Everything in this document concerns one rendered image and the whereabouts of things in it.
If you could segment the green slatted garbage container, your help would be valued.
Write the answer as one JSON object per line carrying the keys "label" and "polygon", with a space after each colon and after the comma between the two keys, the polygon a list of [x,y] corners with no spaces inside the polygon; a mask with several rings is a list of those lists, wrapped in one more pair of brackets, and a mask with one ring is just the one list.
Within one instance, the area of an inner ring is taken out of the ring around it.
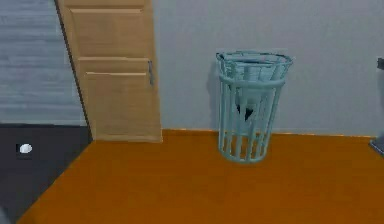
{"label": "green slatted garbage container", "polygon": [[252,50],[216,54],[220,81],[218,150],[237,163],[257,163],[268,152],[286,75],[287,55]]}

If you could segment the light wooden room door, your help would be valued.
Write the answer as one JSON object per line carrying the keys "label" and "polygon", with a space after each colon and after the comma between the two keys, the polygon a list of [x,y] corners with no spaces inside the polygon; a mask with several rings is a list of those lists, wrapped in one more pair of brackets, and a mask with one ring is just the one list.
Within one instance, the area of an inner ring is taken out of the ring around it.
{"label": "light wooden room door", "polygon": [[[160,142],[153,0],[56,4],[92,137]],[[153,62],[153,86],[148,60]]]}

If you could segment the grey furniture corner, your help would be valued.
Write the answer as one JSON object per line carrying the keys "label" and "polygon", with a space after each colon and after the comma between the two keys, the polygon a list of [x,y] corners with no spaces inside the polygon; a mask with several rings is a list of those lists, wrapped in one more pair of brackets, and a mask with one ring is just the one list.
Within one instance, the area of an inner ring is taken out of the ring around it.
{"label": "grey furniture corner", "polygon": [[369,145],[381,156],[384,157],[384,133],[379,134],[377,137],[369,142]]}

